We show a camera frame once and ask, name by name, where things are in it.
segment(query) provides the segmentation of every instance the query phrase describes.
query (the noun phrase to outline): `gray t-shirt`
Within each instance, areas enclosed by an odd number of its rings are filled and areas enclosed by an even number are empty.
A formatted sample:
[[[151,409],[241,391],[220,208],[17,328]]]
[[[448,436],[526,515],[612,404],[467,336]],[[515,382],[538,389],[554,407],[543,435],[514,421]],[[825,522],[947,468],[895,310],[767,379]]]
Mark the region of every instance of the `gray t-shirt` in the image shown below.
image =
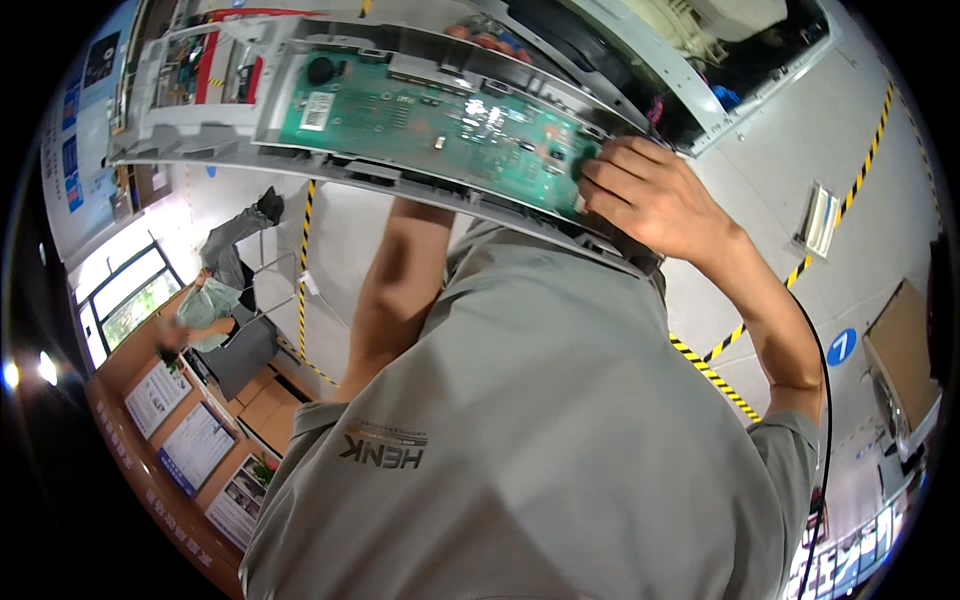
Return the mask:
[[[774,598],[817,432],[744,429],[655,286],[505,229],[450,256],[420,340],[298,410],[249,598]]]

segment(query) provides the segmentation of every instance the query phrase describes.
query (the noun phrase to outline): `henk logo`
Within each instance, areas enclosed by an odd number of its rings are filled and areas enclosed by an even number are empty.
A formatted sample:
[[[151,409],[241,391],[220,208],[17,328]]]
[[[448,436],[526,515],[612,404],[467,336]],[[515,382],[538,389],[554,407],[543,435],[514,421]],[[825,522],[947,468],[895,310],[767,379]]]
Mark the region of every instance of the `henk logo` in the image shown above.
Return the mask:
[[[343,458],[380,468],[419,468],[427,444],[426,434],[353,419],[344,434]]]

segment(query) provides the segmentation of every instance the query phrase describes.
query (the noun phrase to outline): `man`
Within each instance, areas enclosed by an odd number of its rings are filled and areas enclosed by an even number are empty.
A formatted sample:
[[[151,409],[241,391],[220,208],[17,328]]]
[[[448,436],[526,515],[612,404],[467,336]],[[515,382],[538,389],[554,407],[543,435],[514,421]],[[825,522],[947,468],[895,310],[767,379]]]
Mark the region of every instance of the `man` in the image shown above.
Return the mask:
[[[210,352],[239,331],[231,315],[237,304],[252,312],[252,272],[240,261],[236,243],[271,228],[283,215],[283,197],[271,186],[255,204],[213,229],[200,249],[203,268],[186,293],[176,316],[158,319],[160,338],[156,352],[166,363],[177,359],[186,346]]]
[[[240,576],[248,598],[774,598],[825,399],[817,344],[682,160],[621,138],[581,194],[743,316],[764,421],[674,350],[648,279],[397,199],[348,371],[296,415]]]

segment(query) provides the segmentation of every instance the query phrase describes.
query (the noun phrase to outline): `ceiling light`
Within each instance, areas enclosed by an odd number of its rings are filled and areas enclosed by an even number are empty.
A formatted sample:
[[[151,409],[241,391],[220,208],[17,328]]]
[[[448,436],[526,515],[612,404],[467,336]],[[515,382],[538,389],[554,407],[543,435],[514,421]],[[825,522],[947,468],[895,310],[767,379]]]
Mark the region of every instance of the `ceiling light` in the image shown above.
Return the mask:
[[[40,352],[40,365],[37,369],[40,371],[40,376],[49,381],[50,385],[57,385],[57,367],[44,351]]]
[[[7,363],[3,368],[3,379],[11,388],[15,388],[20,383],[20,371],[14,363]]]

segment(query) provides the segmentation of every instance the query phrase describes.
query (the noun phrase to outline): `black knob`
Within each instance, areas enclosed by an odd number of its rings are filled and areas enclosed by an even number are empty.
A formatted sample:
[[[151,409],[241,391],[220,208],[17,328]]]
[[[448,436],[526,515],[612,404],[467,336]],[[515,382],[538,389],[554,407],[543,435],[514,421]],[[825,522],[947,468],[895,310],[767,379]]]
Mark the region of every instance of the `black knob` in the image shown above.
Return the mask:
[[[310,82],[311,85],[323,85],[333,79],[333,76],[336,74],[337,67],[333,64],[333,60],[327,57],[314,59],[310,62],[309,66],[306,67],[306,80]]]

